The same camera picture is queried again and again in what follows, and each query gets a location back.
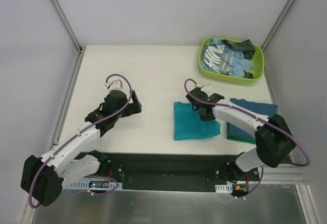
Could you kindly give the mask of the teal t-shirt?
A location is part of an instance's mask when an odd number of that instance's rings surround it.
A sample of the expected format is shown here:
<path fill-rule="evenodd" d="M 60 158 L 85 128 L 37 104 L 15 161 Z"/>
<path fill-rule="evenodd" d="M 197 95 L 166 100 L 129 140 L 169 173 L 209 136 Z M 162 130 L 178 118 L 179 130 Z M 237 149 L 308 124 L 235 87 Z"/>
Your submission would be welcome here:
<path fill-rule="evenodd" d="M 174 103 L 174 140 L 202 140 L 221 134 L 220 123 L 216 120 L 202 121 L 192 105 Z"/>

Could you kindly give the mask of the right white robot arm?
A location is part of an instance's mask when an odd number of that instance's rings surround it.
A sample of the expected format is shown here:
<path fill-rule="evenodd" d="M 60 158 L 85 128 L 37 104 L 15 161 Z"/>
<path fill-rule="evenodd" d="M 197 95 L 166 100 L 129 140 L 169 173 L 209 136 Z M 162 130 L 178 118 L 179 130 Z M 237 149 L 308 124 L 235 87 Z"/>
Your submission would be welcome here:
<path fill-rule="evenodd" d="M 244 179 L 248 171 L 260 166 L 278 167 L 296 147 L 284 118 L 278 114 L 251 112 L 217 93 L 209 96 L 200 87 L 188 91 L 186 99 L 201 120 L 224 120 L 255 138 L 255 148 L 242 152 L 230 163 L 228 172 L 235 180 Z"/>

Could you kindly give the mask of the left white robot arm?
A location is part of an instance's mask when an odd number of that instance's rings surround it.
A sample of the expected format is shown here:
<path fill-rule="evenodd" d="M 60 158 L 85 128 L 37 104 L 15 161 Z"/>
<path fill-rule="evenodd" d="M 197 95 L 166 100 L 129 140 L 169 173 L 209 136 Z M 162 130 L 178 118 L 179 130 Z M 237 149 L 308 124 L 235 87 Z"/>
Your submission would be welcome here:
<path fill-rule="evenodd" d="M 119 89 L 110 90 L 70 138 L 40 157 L 28 157 L 20 186 L 29 195 L 30 207 L 35 209 L 52 204 L 64 187 L 80 178 L 88 175 L 104 177 L 108 173 L 109 159 L 103 153 L 93 150 L 79 160 L 76 157 L 113 129 L 120 118 L 141 111 L 142 105 L 134 90 L 129 95 Z"/>

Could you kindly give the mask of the folded dark blue t-shirt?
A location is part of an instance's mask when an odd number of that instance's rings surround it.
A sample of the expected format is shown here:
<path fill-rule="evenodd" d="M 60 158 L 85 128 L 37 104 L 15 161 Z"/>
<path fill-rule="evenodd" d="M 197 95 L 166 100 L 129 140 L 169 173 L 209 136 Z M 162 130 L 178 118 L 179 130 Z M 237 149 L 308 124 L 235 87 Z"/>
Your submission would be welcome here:
<path fill-rule="evenodd" d="M 266 103 L 256 103 L 250 102 L 245 99 L 236 99 L 231 98 L 230 101 L 242 108 L 252 111 L 253 113 L 259 113 L 267 116 L 272 116 L 278 113 L 278 105 L 274 104 L 266 104 Z M 244 139 L 255 140 L 250 134 L 246 133 L 245 131 L 241 130 L 240 128 L 227 123 L 227 137 L 238 137 Z"/>

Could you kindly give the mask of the folded green t-shirt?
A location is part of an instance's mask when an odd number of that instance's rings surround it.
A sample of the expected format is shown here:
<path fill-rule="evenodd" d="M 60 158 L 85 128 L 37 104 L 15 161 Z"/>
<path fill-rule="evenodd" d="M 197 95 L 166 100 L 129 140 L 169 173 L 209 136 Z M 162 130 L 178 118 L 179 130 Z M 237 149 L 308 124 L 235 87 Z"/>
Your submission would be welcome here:
<path fill-rule="evenodd" d="M 232 136 L 228 136 L 227 139 L 232 140 L 232 141 L 237 141 L 237 142 L 255 144 L 255 140 L 250 140 L 250 139 L 244 139 L 244 138 L 238 138 L 238 137 L 232 137 Z"/>

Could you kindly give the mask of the light blue printed t-shirt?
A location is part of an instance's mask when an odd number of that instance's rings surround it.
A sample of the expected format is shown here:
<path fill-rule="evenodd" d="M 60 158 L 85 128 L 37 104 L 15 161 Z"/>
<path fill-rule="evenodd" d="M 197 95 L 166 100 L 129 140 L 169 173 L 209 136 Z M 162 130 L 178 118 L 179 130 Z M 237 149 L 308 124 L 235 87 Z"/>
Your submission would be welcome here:
<path fill-rule="evenodd" d="M 252 60 L 236 59 L 222 40 L 217 37 L 214 37 L 204 46 L 200 66 L 213 73 L 238 78 L 254 78 L 253 74 L 249 72 L 254 68 Z"/>

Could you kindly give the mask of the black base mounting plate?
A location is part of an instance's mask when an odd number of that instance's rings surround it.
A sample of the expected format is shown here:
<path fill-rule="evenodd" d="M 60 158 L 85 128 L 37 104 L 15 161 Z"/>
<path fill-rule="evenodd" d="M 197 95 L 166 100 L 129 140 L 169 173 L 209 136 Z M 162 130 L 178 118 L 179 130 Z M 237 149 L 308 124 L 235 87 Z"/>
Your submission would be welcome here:
<path fill-rule="evenodd" d="M 215 192 L 226 183 L 259 182 L 259 169 L 228 173 L 235 155 L 100 153 L 96 175 L 112 177 L 124 190 Z"/>

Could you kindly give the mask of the lime green plastic basket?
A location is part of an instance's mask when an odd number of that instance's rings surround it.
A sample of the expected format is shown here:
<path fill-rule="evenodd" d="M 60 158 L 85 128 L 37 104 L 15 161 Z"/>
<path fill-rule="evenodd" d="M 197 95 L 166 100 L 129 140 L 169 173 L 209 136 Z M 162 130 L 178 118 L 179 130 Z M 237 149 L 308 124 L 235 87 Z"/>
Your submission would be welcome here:
<path fill-rule="evenodd" d="M 224 82 L 229 82 L 229 83 L 235 83 L 235 84 L 242 84 L 242 85 L 249 85 L 252 84 L 263 76 L 264 72 L 264 55 L 263 51 L 261 50 L 260 47 L 257 45 L 253 44 L 255 47 L 255 54 L 252 58 L 252 62 L 254 64 L 254 68 L 251 69 L 249 72 L 253 74 L 254 78 L 253 79 L 247 79 L 247 78 L 238 78 L 238 77 L 233 77 L 233 76 L 228 76 L 224 74 L 219 74 L 219 73 L 213 73 L 210 71 L 204 70 L 200 66 L 200 58 L 202 57 L 202 50 L 204 46 L 213 39 L 214 37 L 207 38 L 203 41 L 202 46 L 200 48 L 200 54 L 199 54 L 199 68 L 200 72 L 207 78 L 218 80 L 218 81 L 224 81 Z"/>

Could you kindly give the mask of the dark grey garment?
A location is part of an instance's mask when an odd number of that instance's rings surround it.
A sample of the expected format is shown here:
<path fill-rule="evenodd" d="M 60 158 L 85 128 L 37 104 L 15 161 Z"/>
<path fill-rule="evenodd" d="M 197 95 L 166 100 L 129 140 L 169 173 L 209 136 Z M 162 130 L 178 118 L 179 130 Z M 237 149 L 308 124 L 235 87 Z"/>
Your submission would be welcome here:
<path fill-rule="evenodd" d="M 236 59 L 251 61 L 255 54 L 255 47 L 249 39 L 241 42 L 233 42 L 231 40 L 223 39 L 222 42 Z"/>

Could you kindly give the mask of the left aluminium frame post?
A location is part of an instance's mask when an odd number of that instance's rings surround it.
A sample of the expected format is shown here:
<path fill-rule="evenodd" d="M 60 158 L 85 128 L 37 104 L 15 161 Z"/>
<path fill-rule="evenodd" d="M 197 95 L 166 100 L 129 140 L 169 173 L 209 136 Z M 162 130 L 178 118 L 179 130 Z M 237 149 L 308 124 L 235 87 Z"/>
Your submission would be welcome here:
<path fill-rule="evenodd" d="M 63 26 L 64 30 L 66 31 L 70 41 L 72 42 L 74 48 L 76 51 L 80 54 L 83 51 L 83 46 L 80 44 L 76 34 L 74 33 L 74 30 L 69 23 L 66 14 L 64 13 L 63 8 L 60 5 L 59 0 L 49 0 L 61 25 Z"/>

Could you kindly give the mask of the aluminium frame post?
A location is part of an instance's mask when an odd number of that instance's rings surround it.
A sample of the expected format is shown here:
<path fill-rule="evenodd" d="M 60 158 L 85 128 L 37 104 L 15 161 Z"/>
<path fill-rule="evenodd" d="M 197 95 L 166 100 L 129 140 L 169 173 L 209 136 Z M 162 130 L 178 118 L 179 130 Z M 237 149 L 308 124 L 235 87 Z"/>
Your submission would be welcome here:
<path fill-rule="evenodd" d="M 273 37 L 275 36 L 275 34 L 278 32 L 279 28 L 281 27 L 282 23 L 284 22 L 284 20 L 286 19 L 286 17 L 288 16 L 288 13 L 291 11 L 293 5 L 295 4 L 297 0 L 287 0 L 285 5 L 283 6 L 280 14 L 278 15 L 276 21 L 274 22 L 272 28 L 270 29 L 267 37 L 265 38 L 261 49 L 262 51 L 265 51 L 266 48 L 268 47 L 269 43 L 271 42 L 271 40 L 273 39 Z"/>
<path fill-rule="evenodd" d="M 83 51 L 83 46 L 80 44 L 76 34 L 74 33 L 74 30 L 69 23 L 66 14 L 64 13 L 63 8 L 60 5 L 59 0 L 49 0 L 61 25 L 63 26 L 64 30 L 66 31 L 70 41 L 72 42 L 74 48 L 76 51 L 80 54 Z"/>

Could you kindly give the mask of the right aluminium frame post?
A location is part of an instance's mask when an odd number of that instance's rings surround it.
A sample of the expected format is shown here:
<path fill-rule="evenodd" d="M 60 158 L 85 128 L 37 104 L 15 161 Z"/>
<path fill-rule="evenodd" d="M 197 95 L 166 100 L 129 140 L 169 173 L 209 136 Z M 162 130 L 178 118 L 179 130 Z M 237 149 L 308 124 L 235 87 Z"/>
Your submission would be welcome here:
<path fill-rule="evenodd" d="M 270 29 L 267 37 L 265 38 L 261 49 L 262 51 L 265 51 L 266 48 L 268 47 L 269 43 L 271 42 L 271 40 L 273 39 L 273 37 L 275 36 L 275 34 L 278 32 L 279 28 L 281 27 L 282 23 L 284 22 L 284 20 L 286 19 L 286 17 L 288 16 L 288 13 L 291 11 L 293 5 L 295 4 L 297 0 L 287 0 L 285 5 L 283 6 L 280 14 L 278 15 L 276 21 L 274 22 L 272 28 Z"/>

